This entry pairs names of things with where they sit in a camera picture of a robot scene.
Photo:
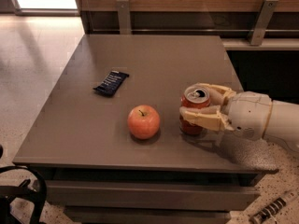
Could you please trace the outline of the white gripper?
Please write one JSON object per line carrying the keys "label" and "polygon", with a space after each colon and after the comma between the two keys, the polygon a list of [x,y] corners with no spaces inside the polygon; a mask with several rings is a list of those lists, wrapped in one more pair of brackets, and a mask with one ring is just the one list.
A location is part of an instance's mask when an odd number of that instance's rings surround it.
{"label": "white gripper", "polygon": [[[213,106],[201,109],[182,106],[179,113],[184,120],[215,132],[232,131],[240,138],[262,138],[272,107],[268,95],[251,91],[236,94],[229,87],[208,83],[200,86],[208,91]],[[221,105],[226,105],[224,114]]]}

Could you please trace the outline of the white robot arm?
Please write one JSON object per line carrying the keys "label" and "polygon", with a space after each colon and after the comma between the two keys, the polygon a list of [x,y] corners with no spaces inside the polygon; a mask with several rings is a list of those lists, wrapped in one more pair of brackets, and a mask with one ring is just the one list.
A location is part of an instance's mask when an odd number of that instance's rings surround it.
{"label": "white robot arm", "polygon": [[263,139],[299,154],[299,105],[252,91],[196,83],[188,87],[179,108],[181,130],[191,135],[203,129],[229,131],[249,139]]}

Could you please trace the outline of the striped robot base part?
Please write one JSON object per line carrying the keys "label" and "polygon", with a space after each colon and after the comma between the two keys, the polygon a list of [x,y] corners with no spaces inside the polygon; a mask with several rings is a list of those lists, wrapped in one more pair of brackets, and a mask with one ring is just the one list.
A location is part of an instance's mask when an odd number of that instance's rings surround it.
{"label": "striped robot base part", "polygon": [[251,224],[263,224],[270,218],[275,218],[284,207],[298,198],[298,192],[289,190],[284,192],[273,202],[259,210],[256,214],[249,218]]}

